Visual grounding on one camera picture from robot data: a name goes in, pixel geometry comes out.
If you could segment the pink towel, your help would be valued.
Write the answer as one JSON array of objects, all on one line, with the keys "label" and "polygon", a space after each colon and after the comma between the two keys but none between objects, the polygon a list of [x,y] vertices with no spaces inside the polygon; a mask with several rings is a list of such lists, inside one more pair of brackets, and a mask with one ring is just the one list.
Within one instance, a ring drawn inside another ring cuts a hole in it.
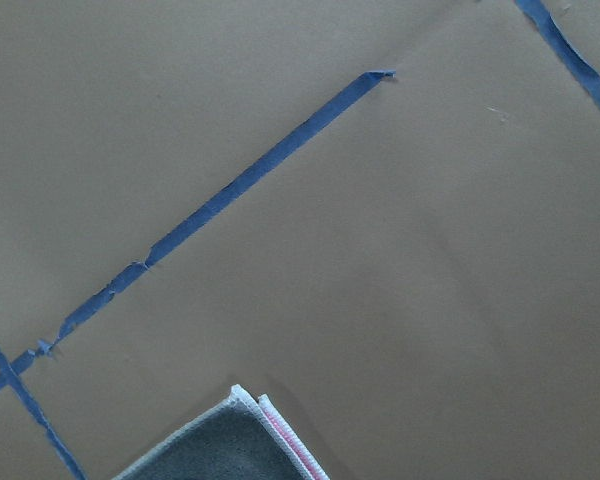
[{"label": "pink towel", "polygon": [[121,471],[118,479],[326,479],[267,395],[241,385]]}]

